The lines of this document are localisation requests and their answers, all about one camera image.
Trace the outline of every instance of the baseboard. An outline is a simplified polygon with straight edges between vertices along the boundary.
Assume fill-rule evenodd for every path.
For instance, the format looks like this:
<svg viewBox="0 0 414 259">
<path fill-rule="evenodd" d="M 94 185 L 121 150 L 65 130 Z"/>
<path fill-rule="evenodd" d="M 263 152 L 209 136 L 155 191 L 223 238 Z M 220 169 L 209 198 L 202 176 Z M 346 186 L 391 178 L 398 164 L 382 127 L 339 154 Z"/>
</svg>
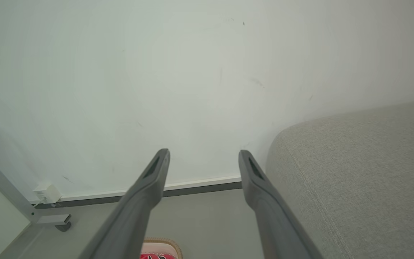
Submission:
<svg viewBox="0 0 414 259">
<path fill-rule="evenodd" d="M 230 176 L 230 177 L 218 177 L 218 178 L 211 178 L 211 179 L 204 179 L 204 180 L 197 180 L 197 181 L 190 181 L 190 182 L 166 184 L 166 186 L 164 187 L 164 191 L 180 190 L 180 189 L 186 189 L 186 188 L 202 187 L 202 186 L 225 184 L 225 183 L 232 183 L 232 182 L 240 182 L 240 175 Z M 117 196 L 124 195 L 126 192 L 127 190 L 116 190 L 116 191 L 109 191 L 109 192 L 84 194 L 84 195 L 64 195 L 59 200 L 59 202 L 117 197 Z M 30 200 L 31 204 L 36 204 L 38 202 L 39 200 Z"/>
<path fill-rule="evenodd" d="M 199 187 L 168 190 L 168 191 L 164 191 L 163 197 L 211 193 L 211 192 L 219 192 L 219 191 L 234 190 L 234 189 L 241 189 L 241 188 L 242 188 L 242 182 L 230 182 L 230 183 L 222 183 L 222 184 L 215 184 L 215 185 L 205 185 L 205 186 L 199 186 Z M 113 202 L 119 202 L 121 198 L 122 196 L 115 196 L 115 197 L 95 198 L 95 199 L 87 199 L 87 200 L 59 201 L 53 204 L 40 204 L 36 206 L 36 209 L 39 210 L 39 209 L 51 209 L 51 208 L 66 208 L 66 207 L 113 203 Z"/>
</svg>

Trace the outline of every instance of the gray floor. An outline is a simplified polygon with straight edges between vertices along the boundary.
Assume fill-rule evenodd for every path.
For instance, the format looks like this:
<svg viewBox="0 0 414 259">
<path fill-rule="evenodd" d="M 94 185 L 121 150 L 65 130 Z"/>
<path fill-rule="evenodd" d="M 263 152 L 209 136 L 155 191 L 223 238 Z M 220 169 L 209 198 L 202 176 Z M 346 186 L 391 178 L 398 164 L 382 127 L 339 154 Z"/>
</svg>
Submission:
<svg viewBox="0 0 414 259">
<path fill-rule="evenodd" d="M 72 215 L 70 230 L 30 226 L 0 259 L 75 259 L 115 206 L 50 209 Z M 163 198 L 151 211 L 146 236 L 173 239 L 185 259 L 263 258 L 255 214 L 243 190 Z"/>
</svg>

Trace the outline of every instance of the gray fabric sofa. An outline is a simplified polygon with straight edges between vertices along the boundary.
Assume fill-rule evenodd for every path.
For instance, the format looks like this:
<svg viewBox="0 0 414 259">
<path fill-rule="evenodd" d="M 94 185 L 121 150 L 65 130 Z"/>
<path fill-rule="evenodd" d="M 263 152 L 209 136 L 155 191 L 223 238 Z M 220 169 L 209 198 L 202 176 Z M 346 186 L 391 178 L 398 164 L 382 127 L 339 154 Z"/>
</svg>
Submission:
<svg viewBox="0 0 414 259">
<path fill-rule="evenodd" d="M 414 258 L 414 103 L 287 128 L 266 175 L 324 258 Z"/>
</svg>

